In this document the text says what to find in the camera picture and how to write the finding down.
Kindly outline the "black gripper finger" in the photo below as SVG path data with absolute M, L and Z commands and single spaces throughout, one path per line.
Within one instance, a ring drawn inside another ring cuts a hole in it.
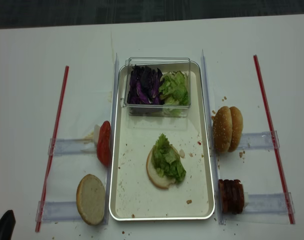
M 8 210 L 0 219 L 0 240 L 11 240 L 16 219 L 13 210 Z

